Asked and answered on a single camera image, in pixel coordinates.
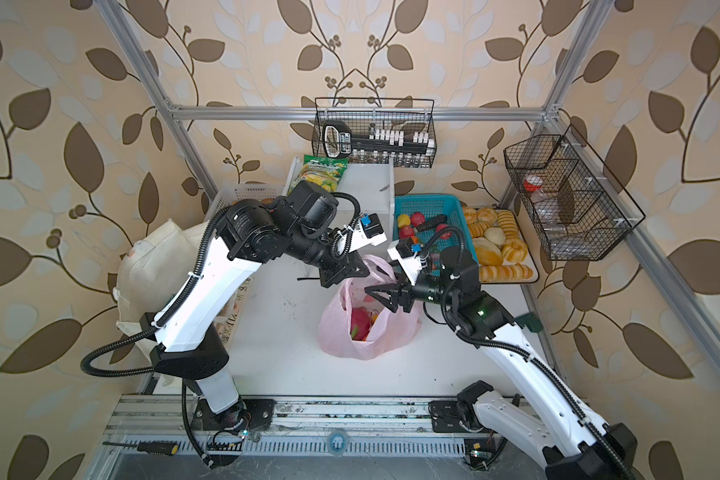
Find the pink plastic bag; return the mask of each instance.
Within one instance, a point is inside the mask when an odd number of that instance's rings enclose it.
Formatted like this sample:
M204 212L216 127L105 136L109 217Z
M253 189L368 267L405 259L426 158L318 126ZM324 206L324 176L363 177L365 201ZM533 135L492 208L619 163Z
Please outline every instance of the pink plastic bag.
M419 316L422 303L415 302L410 313L398 308L395 313L365 294L365 287L394 283L392 267L374 255L365 255L363 262L371 274L365 278L347 278L339 285L338 292L323 312L317 330L317 341L327 354L342 358L370 360L384 352L407 345L422 326ZM349 335L352 307L364 306L372 315L378 314L376 322L365 341L353 340Z

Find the red apple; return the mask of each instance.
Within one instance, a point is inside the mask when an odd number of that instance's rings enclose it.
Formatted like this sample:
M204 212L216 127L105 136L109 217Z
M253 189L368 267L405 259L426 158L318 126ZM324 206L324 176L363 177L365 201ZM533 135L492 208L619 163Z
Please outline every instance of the red apple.
M410 225L406 225L403 228L400 229L400 238L408 238L409 236L413 236L415 232L413 232L413 227Z
M416 212L411 216L411 225L419 226L426 221L422 212Z
M352 322L349 325L349 336L353 340L363 340L371 331L371 313L365 307L352 309Z
M438 226L434 229L434 231L435 231L435 232L439 232L440 230L442 230L442 229L445 228L446 226L448 226L448 225L447 225L447 224L440 224L440 225L438 225ZM443 240L448 240L449 238L451 238L451 235L452 235L452 234L453 234L453 232L448 232L447 234L441 236L440 238L442 238Z

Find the green snack bag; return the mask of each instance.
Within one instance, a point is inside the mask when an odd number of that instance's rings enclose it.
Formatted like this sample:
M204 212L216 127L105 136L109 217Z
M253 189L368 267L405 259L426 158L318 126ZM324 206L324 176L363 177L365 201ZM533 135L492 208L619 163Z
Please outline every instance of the green snack bag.
M344 170L349 165L348 158L327 158L304 155L304 166L298 172L298 176L291 182L290 193L298 182L307 180L329 192L335 192L338 188L338 181L344 175Z

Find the bread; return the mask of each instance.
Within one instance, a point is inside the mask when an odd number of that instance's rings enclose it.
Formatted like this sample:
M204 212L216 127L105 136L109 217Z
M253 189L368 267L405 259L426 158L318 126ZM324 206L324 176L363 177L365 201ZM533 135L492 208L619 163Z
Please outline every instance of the bread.
M478 221L478 211L469 206L462 206L461 211L464 212L464 218L467 219L467 225Z
M488 222L489 225L493 225L497 218L496 210L492 208L486 206L478 210L478 222Z
M469 228L469 234L472 238L477 238L482 236L485 231L490 228L490 224L488 222L474 222L473 224L467 225L467 228Z
M483 237L487 238L489 242L496 245L504 245L507 241L507 236L504 235L504 231L498 226L492 226L483 232Z
M512 264L519 264L528 256L528 245L519 238L507 238L501 247L501 256Z
M481 265L500 265L504 263L501 250L482 236L473 240L474 252L478 255Z
M517 222L514 221L514 215L509 210L499 210L497 212L498 224L504 231L504 235L507 239L520 238L520 230L518 229Z
M528 280L534 271L526 265L481 266L480 282L518 282Z

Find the blue basket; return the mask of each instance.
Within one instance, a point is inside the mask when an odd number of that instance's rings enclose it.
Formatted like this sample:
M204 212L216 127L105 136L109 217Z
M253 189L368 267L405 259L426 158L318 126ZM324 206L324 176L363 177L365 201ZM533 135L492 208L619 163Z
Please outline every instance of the blue basket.
M441 195L441 194L426 194L426 195L403 195L394 198L394 234L393 240L399 238L398 235L398 216L402 214L411 215L413 212L422 212L427 219L432 216L445 214L448 217L448 225L457 226L462 232L464 232L464 239L467 241L467 249L472 255L472 258L478 258L478 255L474 252L474 246L472 245L472 237L469 234L469 228L467 228L467 220L464 218L464 212L461 211L461 204L458 198L453 195ZM429 239L434 235L435 230L427 230L421 232L416 236L419 240L426 244ZM448 240L438 239L434 243L438 250L441 252L449 246L457 246L458 239L455 235L451 235ZM433 274L440 275L440 261L434 262Z

